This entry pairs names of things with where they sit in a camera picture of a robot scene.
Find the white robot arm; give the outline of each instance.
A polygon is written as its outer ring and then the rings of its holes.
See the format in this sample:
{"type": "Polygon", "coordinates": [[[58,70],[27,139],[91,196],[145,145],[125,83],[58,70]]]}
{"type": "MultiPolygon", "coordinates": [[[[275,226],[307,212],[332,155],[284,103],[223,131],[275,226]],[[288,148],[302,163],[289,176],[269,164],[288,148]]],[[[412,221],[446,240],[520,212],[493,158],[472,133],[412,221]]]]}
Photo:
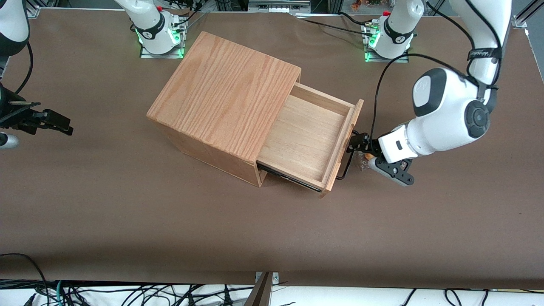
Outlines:
{"type": "Polygon", "coordinates": [[[28,42],[25,0],[0,0],[0,56],[19,53],[28,42]]]}
{"type": "MultiPolygon", "coordinates": [[[[401,161],[411,162],[415,157],[454,149],[479,139],[489,128],[489,115],[496,103],[494,84],[503,57],[511,0],[450,2],[473,38],[473,49],[468,56],[468,77],[460,77],[446,68],[435,68],[421,76],[412,90],[416,117],[379,137],[379,150],[383,158],[379,156],[369,162],[372,169],[401,185],[413,183],[411,176],[403,179],[397,175],[403,170],[397,167],[401,161]]],[[[401,37],[399,34],[412,35],[414,20],[419,20],[419,5],[422,5],[422,0],[401,0],[395,5],[389,19],[403,16],[407,20],[404,23],[388,23],[386,17],[380,18],[381,37],[374,47],[378,54],[395,58],[407,49],[405,42],[396,44],[397,48],[390,46],[395,45],[395,38],[401,37]],[[406,27],[394,28],[394,33],[390,35],[391,31],[384,26],[387,24],[390,27],[404,24],[406,27]],[[386,48],[395,49],[395,52],[383,52],[386,48]]]]}
{"type": "Polygon", "coordinates": [[[174,15],[159,11],[152,0],[114,0],[131,18],[141,44],[153,54],[163,54],[180,43],[172,34],[174,15]]]}

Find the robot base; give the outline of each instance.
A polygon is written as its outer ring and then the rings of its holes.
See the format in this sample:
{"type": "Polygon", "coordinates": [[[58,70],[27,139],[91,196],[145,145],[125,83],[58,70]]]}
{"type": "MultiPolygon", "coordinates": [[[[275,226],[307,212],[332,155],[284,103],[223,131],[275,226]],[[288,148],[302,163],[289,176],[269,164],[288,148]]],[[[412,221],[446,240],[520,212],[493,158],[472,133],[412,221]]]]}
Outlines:
{"type": "MultiPolygon", "coordinates": [[[[361,31],[363,33],[370,33],[373,36],[366,36],[363,35],[363,47],[364,47],[364,61],[365,62],[379,62],[379,63],[389,63],[391,61],[388,58],[384,58],[382,56],[379,56],[374,49],[370,47],[370,44],[372,44],[374,39],[378,36],[378,27],[377,27],[378,20],[375,19],[372,22],[367,22],[367,26],[361,26],[361,31]]],[[[408,57],[400,58],[396,61],[396,63],[408,63],[408,57]]]]}
{"type": "Polygon", "coordinates": [[[168,51],[167,53],[163,54],[154,54],[149,52],[144,46],[141,44],[140,41],[140,58],[183,58],[185,55],[185,40],[187,39],[187,28],[188,28],[188,22],[187,17],[181,17],[174,15],[174,23],[181,23],[181,25],[178,25],[176,27],[171,28],[172,31],[172,37],[175,40],[179,40],[179,44],[176,45],[172,50],[168,51]]]}

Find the black cable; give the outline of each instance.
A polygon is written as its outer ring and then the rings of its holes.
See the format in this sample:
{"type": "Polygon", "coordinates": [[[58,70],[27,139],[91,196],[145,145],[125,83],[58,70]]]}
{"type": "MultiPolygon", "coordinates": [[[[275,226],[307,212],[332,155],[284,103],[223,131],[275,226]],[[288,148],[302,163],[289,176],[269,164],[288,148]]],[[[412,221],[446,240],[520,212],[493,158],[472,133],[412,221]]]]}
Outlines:
{"type": "Polygon", "coordinates": [[[530,292],[530,293],[544,293],[540,291],[533,291],[533,290],[527,290],[527,289],[520,289],[521,291],[530,292]]]}
{"type": "Polygon", "coordinates": [[[444,290],[444,297],[446,298],[446,301],[448,301],[448,303],[451,305],[451,306],[462,306],[461,304],[461,300],[459,299],[459,296],[457,295],[457,293],[455,293],[455,291],[453,289],[446,289],[444,290]],[[455,298],[457,299],[457,302],[458,302],[458,305],[455,305],[453,302],[451,302],[451,300],[449,299],[448,297],[448,292],[451,291],[453,293],[453,295],[455,296],[455,298]]]}
{"type": "Polygon", "coordinates": [[[489,290],[485,289],[484,298],[481,300],[480,306],[485,306],[485,301],[487,300],[487,296],[489,295],[489,290]]]}
{"type": "MultiPolygon", "coordinates": [[[[483,23],[485,23],[485,25],[489,28],[489,30],[491,31],[491,33],[495,37],[497,47],[502,49],[503,46],[500,43],[500,38],[499,38],[499,35],[497,34],[497,31],[495,31],[495,29],[491,26],[489,21],[480,13],[480,11],[476,9],[474,4],[472,4],[471,0],[465,0],[465,2],[468,4],[468,6],[471,8],[471,10],[478,16],[478,18],[480,18],[483,21],[483,23]]],[[[495,85],[495,83],[497,83],[497,81],[499,80],[499,74],[500,74],[500,67],[502,65],[502,59],[499,58],[497,60],[498,60],[498,62],[497,62],[497,71],[495,72],[495,77],[493,78],[493,82],[491,82],[491,85],[495,85]]],[[[468,63],[468,66],[467,66],[467,73],[469,73],[469,74],[470,74],[470,72],[468,71],[468,68],[470,67],[471,64],[472,64],[472,59],[470,60],[470,62],[468,63]]]]}
{"type": "Polygon", "coordinates": [[[317,21],[311,21],[311,20],[308,20],[308,19],[302,19],[302,20],[307,21],[307,22],[310,22],[310,23],[315,23],[316,25],[325,26],[325,27],[329,27],[329,28],[333,28],[333,29],[337,29],[337,30],[342,30],[342,31],[346,31],[346,32],[352,32],[352,33],[356,33],[356,34],[360,34],[360,35],[364,35],[364,36],[372,36],[372,34],[370,34],[370,33],[364,33],[364,32],[361,32],[361,31],[354,31],[354,30],[344,29],[344,28],[341,28],[341,27],[336,27],[336,26],[332,26],[332,25],[327,25],[326,23],[321,23],[321,22],[317,22],[317,21]]]}
{"type": "Polygon", "coordinates": [[[408,297],[404,301],[404,304],[402,304],[401,306],[407,306],[408,305],[408,303],[410,302],[410,299],[412,298],[412,296],[416,292],[416,290],[417,290],[417,288],[412,289],[412,291],[410,292],[410,294],[408,295],[408,297]]]}
{"type": "Polygon", "coordinates": [[[125,300],[121,303],[121,306],[124,306],[125,303],[128,301],[128,299],[129,299],[133,294],[135,294],[136,291],[142,290],[144,287],[145,287],[145,286],[140,286],[140,288],[134,290],[131,294],[129,294],[129,295],[125,298],[125,300]]]}
{"type": "Polygon", "coordinates": [[[439,9],[433,7],[429,1],[427,1],[427,6],[433,10],[435,13],[439,14],[440,16],[444,17],[446,20],[448,20],[449,22],[453,23],[453,25],[455,25],[459,30],[461,30],[461,32],[463,32],[463,34],[468,38],[468,40],[471,42],[471,46],[472,46],[472,49],[474,49],[474,39],[472,39],[472,36],[465,30],[465,28],[461,27],[460,24],[458,24],[457,22],[455,22],[453,19],[451,19],[450,17],[444,15],[443,13],[441,13],[439,11],[439,9]]]}
{"type": "MultiPolygon", "coordinates": [[[[355,135],[359,135],[359,132],[355,131],[355,130],[351,130],[351,133],[352,134],[355,134],[355,135]]],[[[353,154],[355,153],[355,151],[351,152],[351,154],[349,155],[349,158],[348,158],[348,162],[345,164],[345,169],[344,169],[344,173],[341,175],[341,176],[336,176],[336,179],[341,181],[343,179],[345,179],[345,175],[348,173],[348,168],[349,168],[349,165],[351,164],[351,160],[353,159],[353,154]]]]}
{"type": "Polygon", "coordinates": [[[21,86],[15,91],[16,94],[23,90],[23,87],[27,84],[30,75],[32,74],[32,68],[34,67],[34,55],[32,54],[32,47],[30,46],[30,41],[27,42],[28,56],[30,57],[30,66],[28,67],[27,76],[24,78],[24,81],[21,83],[21,86]]]}
{"type": "MultiPolygon", "coordinates": [[[[438,4],[437,7],[436,7],[436,9],[437,9],[437,10],[441,9],[442,6],[444,5],[444,2],[446,2],[446,0],[438,0],[438,1],[436,2],[436,4],[438,4]]],[[[430,16],[436,16],[437,13],[438,13],[437,11],[434,11],[434,14],[432,14],[432,15],[430,15],[430,16]]]]}
{"type": "Polygon", "coordinates": [[[196,13],[198,13],[198,10],[194,11],[194,12],[193,12],[187,19],[185,19],[184,21],[178,22],[178,23],[174,23],[174,27],[177,27],[177,26],[179,26],[179,25],[182,25],[182,24],[188,22],[189,19],[191,19],[191,17],[193,17],[196,13]]]}
{"type": "Polygon", "coordinates": [[[419,53],[406,53],[406,54],[402,54],[402,55],[399,55],[395,58],[393,58],[392,60],[389,61],[389,63],[387,63],[387,65],[385,66],[384,70],[382,71],[381,73],[381,76],[380,76],[380,79],[378,80],[378,85],[376,86],[376,95],[374,96],[374,114],[372,116],[372,126],[370,128],[370,150],[372,152],[374,152],[374,145],[372,144],[372,139],[373,139],[373,135],[374,135],[374,125],[376,123],[376,108],[378,106],[378,94],[380,92],[380,86],[381,86],[381,81],[384,79],[384,75],[385,75],[385,72],[387,71],[387,69],[389,69],[389,67],[398,59],[400,58],[403,58],[403,57],[410,57],[410,56],[415,56],[415,57],[421,57],[421,58],[425,58],[425,59],[428,59],[428,60],[432,60],[433,62],[435,63],[438,63],[446,68],[448,68],[449,70],[452,70],[453,72],[455,72],[457,75],[459,75],[459,77],[462,77],[462,78],[466,78],[467,76],[465,74],[463,74],[461,71],[459,71],[457,68],[439,60],[439,59],[436,59],[434,57],[431,57],[431,56],[426,56],[424,54],[419,54],[419,53]]]}
{"type": "Polygon", "coordinates": [[[174,303],[173,306],[180,306],[181,303],[183,303],[183,301],[189,296],[189,294],[192,294],[196,289],[202,287],[203,285],[195,285],[193,287],[193,285],[191,285],[189,287],[189,290],[187,292],[185,292],[185,294],[181,297],[181,299],[179,301],[177,301],[176,303],[174,303]]]}
{"type": "Polygon", "coordinates": [[[357,20],[353,19],[350,15],[348,15],[348,14],[342,12],[342,11],[339,12],[338,15],[346,16],[351,22],[353,22],[353,23],[355,23],[357,25],[360,25],[360,26],[364,26],[365,23],[372,21],[372,19],[367,20],[367,21],[357,21],[357,20]]]}
{"type": "Polygon", "coordinates": [[[152,297],[157,296],[157,294],[158,294],[159,292],[163,291],[164,289],[166,289],[166,288],[168,288],[168,287],[170,287],[170,285],[166,285],[166,286],[164,286],[164,287],[158,289],[157,291],[155,291],[155,293],[153,293],[153,294],[150,295],[150,296],[147,296],[147,297],[144,296],[144,299],[141,300],[141,306],[144,306],[144,304],[145,304],[147,301],[149,301],[152,297]]]}
{"type": "Polygon", "coordinates": [[[63,299],[63,304],[64,305],[68,305],[68,306],[75,306],[73,301],[71,301],[68,296],[70,295],[67,295],[66,292],[64,292],[64,290],[61,290],[60,291],[60,295],[62,296],[62,299],[63,299]]]}
{"type": "MultiPolygon", "coordinates": [[[[45,281],[45,276],[44,276],[44,273],[41,271],[40,267],[38,266],[38,264],[32,259],[30,258],[30,256],[26,255],[26,254],[22,254],[22,253],[5,253],[5,254],[0,254],[0,257],[3,257],[3,256],[20,256],[20,257],[24,257],[26,258],[28,261],[30,261],[32,263],[32,265],[36,268],[36,270],[38,271],[38,273],[40,274],[40,277],[41,277],[41,280],[44,284],[44,287],[45,287],[45,291],[47,292],[47,282],[45,281]]],[[[50,297],[49,297],[49,294],[47,294],[47,305],[49,306],[51,303],[50,301],[50,297]]]]}

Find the wood grain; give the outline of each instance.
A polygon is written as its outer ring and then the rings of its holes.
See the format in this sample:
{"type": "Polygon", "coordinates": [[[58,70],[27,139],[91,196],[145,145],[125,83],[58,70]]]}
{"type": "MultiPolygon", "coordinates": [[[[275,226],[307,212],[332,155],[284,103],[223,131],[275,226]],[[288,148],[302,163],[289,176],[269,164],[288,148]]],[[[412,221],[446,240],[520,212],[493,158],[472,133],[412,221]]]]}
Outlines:
{"type": "Polygon", "coordinates": [[[351,131],[355,127],[355,123],[357,122],[357,118],[359,117],[359,113],[361,112],[361,108],[363,107],[363,102],[363,100],[359,99],[355,107],[350,110],[346,117],[344,126],[340,132],[340,137],[338,137],[338,142],[335,144],[335,149],[331,156],[331,161],[327,169],[327,171],[330,172],[327,173],[324,177],[326,179],[326,183],[325,188],[323,189],[323,191],[321,191],[321,194],[319,195],[320,198],[323,198],[332,190],[332,185],[334,185],[336,181],[336,175],[338,174],[338,170],[340,169],[340,165],[342,164],[342,156],[344,154],[344,151],[348,147],[349,139],[351,138],[351,131]]]}
{"type": "Polygon", "coordinates": [[[168,126],[160,123],[155,123],[155,125],[183,153],[254,186],[261,186],[265,174],[258,172],[256,162],[245,162],[185,134],[178,133],[168,126]]]}
{"type": "Polygon", "coordinates": [[[265,142],[258,162],[325,191],[338,172],[346,137],[361,110],[296,83],[265,142]]]}
{"type": "Polygon", "coordinates": [[[300,72],[202,32],[147,116],[252,163],[300,72]]]}

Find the metal bracket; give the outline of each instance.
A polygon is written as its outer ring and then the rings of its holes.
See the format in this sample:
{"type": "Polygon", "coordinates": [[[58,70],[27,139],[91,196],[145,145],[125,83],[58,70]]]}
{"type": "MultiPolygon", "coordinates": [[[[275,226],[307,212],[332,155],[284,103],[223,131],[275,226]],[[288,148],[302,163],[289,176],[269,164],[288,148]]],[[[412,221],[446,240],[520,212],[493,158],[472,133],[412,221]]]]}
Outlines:
{"type": "Polygon", "coordinates": [[[0,79],[4,77],[5,68],[8,66],[9,56],[0,56],[0,79]]]}
{"type": "Polygon", "coordinates": [[[153,54],[149,52],[140,41],[140,58],[183,58],[185,55],[185,41],[187,39],[187,29],[189,27],[189,22],[187,22],[187,17],[174,15],[173,23],[181,23],[176,27],[171,27],[172,38],[179,41],[179,44],[176,45],[172,50],[163,54],[153,54]]]}
{"type": "MultiPolygon", "coordinates": [[[[259,281],[263,272],[255,272],[255,283],[259,281]]],[[[280,283],[280,274],[279,272],[272,272],[272,284],[277,285],[280,283]]]]}
{"type": "Polygon", "coordinates": [[[516,15],[512,16],[512,26],[516,29],[526,29],[527,23],[523,21],[521,24],[518,24],[518,19],[516,18],[516,15]]]}
{"type": "Polygon", "coordinates": [[[273,272],[257,272],[261,273],[258,277],[257,284],[251,290],[248,299],[244,306],[268,306],[270,304],[270,295],[272,294],[272,282],[275,281],[273,272]]]}
{"type": "Polygon", "coordinates": [[[544,6],[544,0],[531,0],[518,14],[512,18],[512,26],[515,28],[527,28],[527,20],[544,6]]]}

